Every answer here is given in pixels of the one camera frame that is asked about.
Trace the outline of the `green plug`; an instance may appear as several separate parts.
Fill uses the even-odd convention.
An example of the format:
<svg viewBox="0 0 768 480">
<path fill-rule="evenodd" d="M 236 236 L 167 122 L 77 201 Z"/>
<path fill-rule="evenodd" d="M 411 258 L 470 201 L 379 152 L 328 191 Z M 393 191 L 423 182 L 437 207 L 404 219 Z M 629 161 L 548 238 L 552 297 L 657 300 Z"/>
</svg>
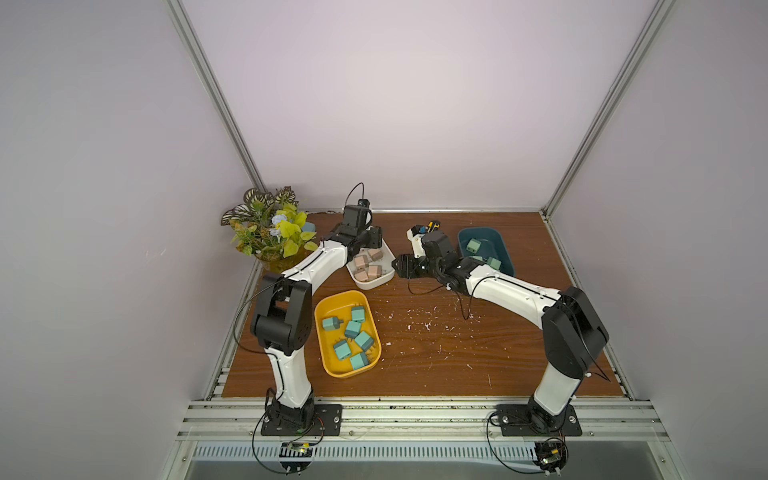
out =
<svg viewBox="0 0 768 480">
<path fill-rule="evenodd" d="M 502 262 L 494 257 L 489 257 L 486 261 L 486 264 L 496 271 L 500 271 L 502 267 Z"/>
<path fill-rule="evenodd" d="M 472 238 L 467 242 L 466 250 L 472 254 L 478 253 L 482 243 L 480 240 Z"/>
</svg>

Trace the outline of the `teal plug bottom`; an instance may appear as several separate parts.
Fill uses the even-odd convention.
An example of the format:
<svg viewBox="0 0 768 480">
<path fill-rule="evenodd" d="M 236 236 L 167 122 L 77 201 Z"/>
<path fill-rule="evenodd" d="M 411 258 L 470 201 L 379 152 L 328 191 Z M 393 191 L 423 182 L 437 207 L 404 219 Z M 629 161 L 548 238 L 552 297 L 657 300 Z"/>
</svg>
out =
<svg viewBox="0 0 768 480">
<path fill-rule="evenodd" d="M 365 331 L 361 331 L 354 338 L 354 342 L 363 352 L 367 352 L 375 345 L 375 339 Z"/>
</svg>

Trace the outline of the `light teal plug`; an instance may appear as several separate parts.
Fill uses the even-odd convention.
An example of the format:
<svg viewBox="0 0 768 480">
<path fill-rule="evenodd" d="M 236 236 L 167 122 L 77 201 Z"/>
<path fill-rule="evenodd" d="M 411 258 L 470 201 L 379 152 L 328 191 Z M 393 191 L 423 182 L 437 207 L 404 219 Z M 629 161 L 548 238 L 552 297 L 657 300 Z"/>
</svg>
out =
<svg viewBox="0 0 768 480">
<path fill-rule="evenodd" d="M 324 331 L 336 331 L 343 326 L 343 321 L 336 316 L 324 318 L 321 322 Z"/>
</svg>

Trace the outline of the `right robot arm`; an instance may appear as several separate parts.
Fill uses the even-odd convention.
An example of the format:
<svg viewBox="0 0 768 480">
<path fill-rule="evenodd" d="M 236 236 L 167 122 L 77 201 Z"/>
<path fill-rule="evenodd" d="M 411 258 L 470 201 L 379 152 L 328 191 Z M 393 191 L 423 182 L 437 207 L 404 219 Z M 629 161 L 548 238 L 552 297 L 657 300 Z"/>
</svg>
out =
<svg viewBox="0 0 768 480">
<path fill-rule="evenodd" d="M 529 398 L 528 423 L 542 433 L 563 426 L 574 394 L 609 342 L 587 294 L 577 287 L 534 285 L 464 257 L 440 230 L 417 225 L 407 231 L 407 238 L 413 252 L 392 262 L 399 277 L 433 278 L 469 301 L 493 303 L 541 330 L 547 366 Z"/>
</svg>

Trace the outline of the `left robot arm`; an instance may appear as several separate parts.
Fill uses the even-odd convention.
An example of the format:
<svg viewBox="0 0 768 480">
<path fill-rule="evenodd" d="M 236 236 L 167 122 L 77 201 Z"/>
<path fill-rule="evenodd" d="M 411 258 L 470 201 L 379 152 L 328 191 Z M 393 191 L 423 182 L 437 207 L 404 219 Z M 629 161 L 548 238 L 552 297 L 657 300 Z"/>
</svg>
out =
<svg viewBox="0 0 768 480">
<path fill-rule="evenodd" d="M 263 277 L 251 333 L 269 358 L 274 374 L 276 390 L 267 401 L 267 414 L 275 422 L 306 429 L 315 418 L 304 354 L 313 326 L 312 297 L 363 248 L 382 245 L 381 229 L 373 226 L 372 220 L 367 199 L 346 205 L 341 222 L 317 250 L 295 267 Z"/>
</svg>

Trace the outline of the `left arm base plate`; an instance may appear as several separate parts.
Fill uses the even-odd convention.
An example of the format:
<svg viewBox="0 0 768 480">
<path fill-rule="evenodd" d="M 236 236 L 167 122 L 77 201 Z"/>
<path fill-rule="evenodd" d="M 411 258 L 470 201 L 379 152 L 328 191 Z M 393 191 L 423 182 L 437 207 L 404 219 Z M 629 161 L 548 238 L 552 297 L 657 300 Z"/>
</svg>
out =
<svg viewBox="0 0 768 480">
<path fill-rule="evenodd" d="M 341 404 L 309 403 L 289 408 L 279 402 L 270 404 L 262 420 L 262 436 L 339 436 L 343 418 Z"/>
</svg>

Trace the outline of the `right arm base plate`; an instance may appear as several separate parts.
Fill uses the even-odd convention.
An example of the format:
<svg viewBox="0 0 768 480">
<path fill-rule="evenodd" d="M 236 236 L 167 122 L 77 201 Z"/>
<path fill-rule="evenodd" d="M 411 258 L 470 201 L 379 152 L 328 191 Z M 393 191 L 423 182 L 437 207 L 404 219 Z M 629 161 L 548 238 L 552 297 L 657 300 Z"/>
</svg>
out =
<svg viewBox="0 0 768 480">
<path fill-rule="evenodd" d="M 571 404 L 551 415 L 535 404 L 502 404 L 495 412 L 496 422 L 505 437 L 579 437 L 583 430 Z"/>
</svg>

